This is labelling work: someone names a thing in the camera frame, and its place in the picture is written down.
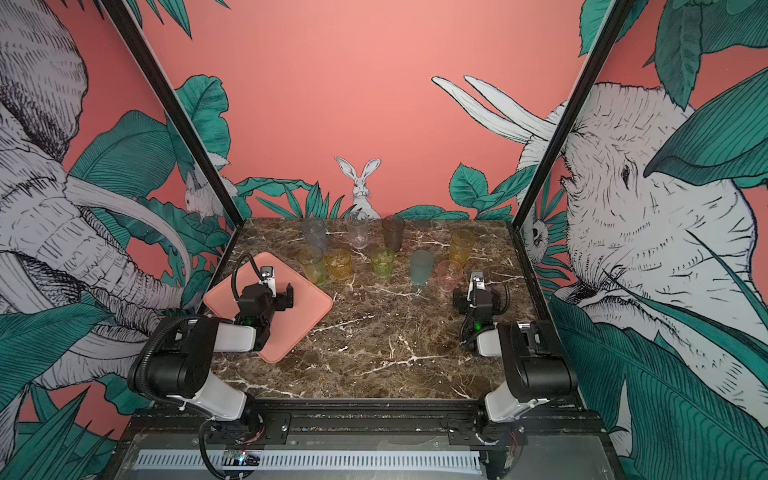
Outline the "pink plastic tray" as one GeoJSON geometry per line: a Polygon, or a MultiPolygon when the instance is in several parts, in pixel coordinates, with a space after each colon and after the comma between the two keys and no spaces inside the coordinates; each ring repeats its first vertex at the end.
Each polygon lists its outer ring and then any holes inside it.
{"type": "MultiPolygon", "coordinates": [[[[270,328],[270,338],[258,355],[267,363],[282,360],[333,307],[333,300],[300,273],[268,252],[255,256],[259,267],[274,268],[276,288],[283,292],[288,284],[294,290],[294,305],[276,312],[270,328]]],[[[204,296],[203,303],[215,315],[233,320],[239,312],[231,291],[231,276],[227,275],[204,296]]]]}

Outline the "tall light green tumbler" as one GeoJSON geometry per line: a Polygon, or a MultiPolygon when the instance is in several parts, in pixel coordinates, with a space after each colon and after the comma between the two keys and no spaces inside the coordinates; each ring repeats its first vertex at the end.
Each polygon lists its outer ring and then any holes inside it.
{"type": "Polygon", "coordinates": [[[305,277],[314,285],[320,286],[327,282],[328,273],[323,251],[315,246],[303,247],[297,254],[297,260],[305,277]]]}

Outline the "tall blue-grey clear tumbler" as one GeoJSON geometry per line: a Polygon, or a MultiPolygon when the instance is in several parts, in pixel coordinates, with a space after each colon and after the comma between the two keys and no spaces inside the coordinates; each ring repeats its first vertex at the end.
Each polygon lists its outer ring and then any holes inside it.
{"type": "Polygon", "coordinates": [[[301,230],[307,243],[320,249],[323,253],[328,250],[328,230],[322,218],[306,218],[301,222],[301,230]]]}

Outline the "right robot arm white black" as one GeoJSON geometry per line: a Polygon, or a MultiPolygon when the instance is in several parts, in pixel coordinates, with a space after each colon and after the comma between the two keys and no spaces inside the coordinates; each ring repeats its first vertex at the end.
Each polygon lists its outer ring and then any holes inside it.
{"type": "Polygon", "coordinates": [[[549,324],[497,322],[495,318],[511,306],[511,294],[502,294],[477,282],[466,291],[452,292],[452,304],[464,316],[459,345],[485,358],[499,358],[504,381],[482,400],[487,421],[511,423],[527,412],[571,395],[577,388],[576,374],[569,370],[561,348],[552,348],[556,338],[549,324]]]}

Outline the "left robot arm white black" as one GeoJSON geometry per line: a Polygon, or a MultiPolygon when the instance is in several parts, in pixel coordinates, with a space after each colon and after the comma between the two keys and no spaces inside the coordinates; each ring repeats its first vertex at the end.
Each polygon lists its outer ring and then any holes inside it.
{"type": "Polygon", "coordinates": [[[249,396],[220,380],[211,370],[213,354],[259,352],[271,336],[277,312],[294,306],[294,289],[283,292],[258,283],[236,299],[239,312],[229,323],[194,315],[163,320],[150,336],[128,374],[128,388],[146,399],[190,407],[218,421],[241,421],[249,396]]]}

